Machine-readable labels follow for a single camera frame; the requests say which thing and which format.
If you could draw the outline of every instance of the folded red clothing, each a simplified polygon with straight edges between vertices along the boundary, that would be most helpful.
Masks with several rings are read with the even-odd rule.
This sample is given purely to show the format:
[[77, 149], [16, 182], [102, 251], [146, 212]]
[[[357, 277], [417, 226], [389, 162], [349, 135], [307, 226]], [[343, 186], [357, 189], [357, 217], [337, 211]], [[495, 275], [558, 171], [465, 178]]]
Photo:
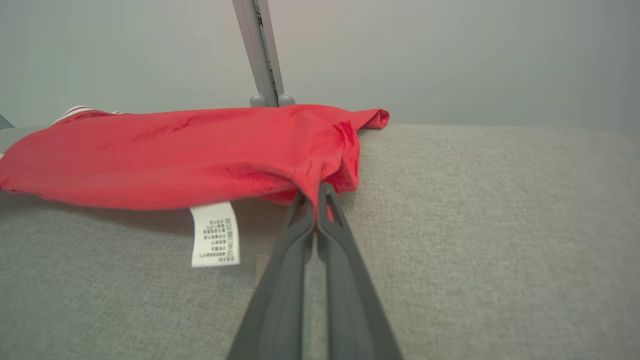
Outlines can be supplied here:
[[0, 158], [0, 188], [80, 206], [159, 210], [358, 187], [361, 127], [385, 110], [320, 105], [153, 114], [74, 108]]

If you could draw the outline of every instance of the gray tablecloth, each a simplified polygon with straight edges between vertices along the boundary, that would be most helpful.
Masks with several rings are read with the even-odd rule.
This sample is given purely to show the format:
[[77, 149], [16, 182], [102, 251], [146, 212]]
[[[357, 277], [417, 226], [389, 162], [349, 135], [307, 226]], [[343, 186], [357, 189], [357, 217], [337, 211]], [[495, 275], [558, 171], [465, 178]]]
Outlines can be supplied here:
[[[35, 129], [0, 131], [0, 151]], [[640, 139], [361, 131], [346, 216], [407, 359], [640, 358]], [[234, 203], [241, 264], [190, 267], [189, 211], [0, 193], [0, 359], [223, 359], [285, 207]], [[305, 358], [326, 358], [307, 266]]]

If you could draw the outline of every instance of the red fabric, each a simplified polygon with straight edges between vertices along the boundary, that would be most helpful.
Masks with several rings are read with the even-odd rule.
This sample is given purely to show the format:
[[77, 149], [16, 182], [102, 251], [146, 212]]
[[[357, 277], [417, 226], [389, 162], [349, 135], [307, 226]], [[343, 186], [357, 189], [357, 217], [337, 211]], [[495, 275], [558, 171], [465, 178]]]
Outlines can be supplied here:
[[290, 202], [298, 188], [315, 201], [321, 181], [356, 190], [356, 130], [389, 120], [385, 110], [320, 105], [67, 114], [0, 159], [2, 190], [142, 210], [256, 196]]

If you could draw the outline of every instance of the red garment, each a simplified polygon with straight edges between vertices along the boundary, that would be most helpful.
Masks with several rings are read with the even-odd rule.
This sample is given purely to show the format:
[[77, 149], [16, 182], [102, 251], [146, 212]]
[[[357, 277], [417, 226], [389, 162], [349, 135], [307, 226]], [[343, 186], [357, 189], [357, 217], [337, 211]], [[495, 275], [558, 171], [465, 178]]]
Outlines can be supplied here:
[[0, 188], [80, 206], [176, 209], [358, 187], [356, 130], [385, 110], [320, 105], [120, 114], [74, 108], [0, 158]]

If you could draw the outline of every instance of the clothing tag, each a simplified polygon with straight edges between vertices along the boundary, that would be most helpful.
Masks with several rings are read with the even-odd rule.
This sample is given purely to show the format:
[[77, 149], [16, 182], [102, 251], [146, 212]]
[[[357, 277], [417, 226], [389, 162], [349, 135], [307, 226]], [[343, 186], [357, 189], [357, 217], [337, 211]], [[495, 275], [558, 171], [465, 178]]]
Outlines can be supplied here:
[[230, 202], [190, 208], [195, 225], [191, 266], [240, 264], [236, 214]]

